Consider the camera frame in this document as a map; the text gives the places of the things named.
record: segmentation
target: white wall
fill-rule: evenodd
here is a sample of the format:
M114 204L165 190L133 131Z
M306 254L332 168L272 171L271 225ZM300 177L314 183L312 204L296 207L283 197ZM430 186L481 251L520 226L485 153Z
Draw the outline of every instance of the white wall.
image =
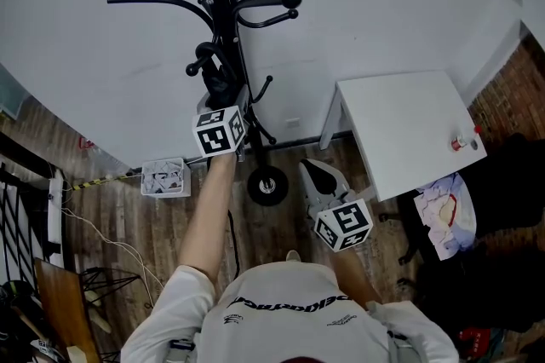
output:
M478 70L456 59L497 1L303 0L297 20L243 29L255 88L274 76L256 106L263 124L279 141L318 135L343 78L446 68L467 87ZM205 88L185 74L209 38L198 18L106 0L0 0L0 11L0 61L73 128L131 166L198 154L191 117ZM287 118L301 127L286 129Z

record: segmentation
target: white sneaker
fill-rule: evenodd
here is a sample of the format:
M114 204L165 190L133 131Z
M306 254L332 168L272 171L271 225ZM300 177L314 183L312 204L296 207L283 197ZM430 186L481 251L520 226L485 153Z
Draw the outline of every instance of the white sneaker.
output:
M296 250L291 250L286 256L286 262L301 262L301 256Z

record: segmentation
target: wall socket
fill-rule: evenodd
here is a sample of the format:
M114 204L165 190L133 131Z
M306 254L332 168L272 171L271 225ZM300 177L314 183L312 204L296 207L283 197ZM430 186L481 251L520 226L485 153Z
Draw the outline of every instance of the wall socket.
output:
M299 118L286 119L286 128L299 128L301 126L299 120Z

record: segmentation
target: floor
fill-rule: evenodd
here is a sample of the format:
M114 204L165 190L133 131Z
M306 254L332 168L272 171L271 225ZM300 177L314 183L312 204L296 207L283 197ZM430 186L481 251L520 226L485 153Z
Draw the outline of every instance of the floor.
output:
M498 74L476 102L470 107L476 123L485 127L485 145L494 149L502 138L514 130L535 131L531 138L545 138L535 116L519 116L518 106L509 102L511 112L504 99L494 100L503 89L503 96L513 98L527 95L537 113L545 112L545 79L543 69L536 60L535 47L526 42L517 50L506 67ZM509 124L509 117L516 120ZM79 134L30 98L23 106L20 121L3 121L0 130L29 150L61 167L72 183L92 180L104 174L100 161L89 153L78 149ZM347 177L357 191L369 185L359 152L352 138L335 140L321 152L316 144L293 147L271 152L271 163L282 169L290 180L286 200L272 208L260 207L251 202L245 191L245 180L255 168L251 156L238 165L235 186L232 192L231 211L235 222L238 254L241 270L255 265L282 260L290 249L297 249L304 261L327 264L327 249L315 239L305 217L301 183L297 164L305 157L333 164ZM18 168L10 168L19 177L30 175ZM192 197L189 199L154 200L140 195L138 178L126 181L111 181L102 186L93 186L77 192L68 192L66 206L75 214L93 222L109 239L133 245L143 256L145 264L162 283L175 270L178 243L191 217L206 174L204 164L192 167ZM385 301L410 299L411 291L398 288L398 278L414 278L422 259L416 254L407 265L399 266L398 257L404 254L407 240L400 222L379 223L376 217L383 211L396 211L395 200L382 203L371 202L375 228L367 242L358 246L358 253L376 289ZM84 222L66 218L67 236L72 249L75 268L83 271L93 266L107 266L141 274L138 263L113 245L103 243L94 229ZM226 255L222 264L218 291L232 280L235 261L230 233L226 233ZM535 228L508 230L488 235L485 241L492 250L512 249L522 245L536 245L545 250L545 222ZM148 277L152 298L159 294L160 287ZM113 327L113 334L106 335L95 328L95 335L102 352L120 349L124 340L150 313L149 298L140 281L128 285L119 293L107 297L105 311ZM527 333L509 332L505 342L505 354L513 355L522 346L545 335L545 322L535 324Z

